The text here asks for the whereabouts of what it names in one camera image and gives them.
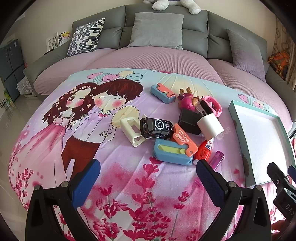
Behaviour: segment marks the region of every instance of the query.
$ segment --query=red pants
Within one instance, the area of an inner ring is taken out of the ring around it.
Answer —
[[[62,152],[65,173],[71,159],[75,159],[70,180],[73,179],[76,173],[83,171],[86,165],[94,158],[100,144],[101,143],[84,142],[73,136],[67,140],[66,146]]]

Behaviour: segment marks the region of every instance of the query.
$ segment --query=cartoon boy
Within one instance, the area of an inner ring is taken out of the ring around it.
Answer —
[[[76,131],[62,152],[65,172],[71,159],[75,159],[70,180],[94,158],[104,140],[114,138],[116,128],[111,124],[114,115],[110,111],[131,103],[142,91],[141,84],[129,79],[117,79],[96,87],[92,99],[97,108],[71,127]]]

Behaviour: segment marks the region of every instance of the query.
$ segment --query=black box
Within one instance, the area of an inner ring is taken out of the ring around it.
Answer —
[[[201,133],[197,122],[203,117],[201,113],[196,113],[183,108],[179,116],[178,125],[188,133],[199,135]]]

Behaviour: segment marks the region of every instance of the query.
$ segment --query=cartoon blanket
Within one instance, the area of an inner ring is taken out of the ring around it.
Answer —
[[[33,187],[71,180],[95,158],[101,174],[78,212],[98,240],[198,240],[219,209],[194,181],[195,166],[165,163],[153,157],[154,140],[134,148],[120,129],[120,119],[143,114],[178,122],[178,101],[164,104],[150,93],[162,83],[174,93],[190,87],[194,96],[211,95],[222,106],[225,131],[213,143],[225,159],[217,171],[244,186],[244,157],[228,106],[232,100],[275,111],[234,89],[194,77],[144,69],[95,69],[71,75],[36,110],[10,157],[9,179],[28,209]],[[203,136],[190,134],[199,145]],[[275,186],[263,185],[271,220],[281,214],[273,205]],[[54,207],[69,240],[71,232]],[[225,237],[238,222],[239,208]]]

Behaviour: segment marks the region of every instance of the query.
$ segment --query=sofa armrest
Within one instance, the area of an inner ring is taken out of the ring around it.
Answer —
[[[285,81],[271,68],[268,68],[265,76],[266,83],[278,94],[287,106],[291,119],[296,121],[296,93],[286,84]]]
[[[30,80],[30,82],[34,83],[37,77],[44,70],[46,70],[48,67],[52,66],[56,62],[62,60],[63,58],[67,57],[70,43],[71,41],[68,41],[63,45],[55,48],[53,51],[37,59],[34,63],[23,70],[24,75]]]

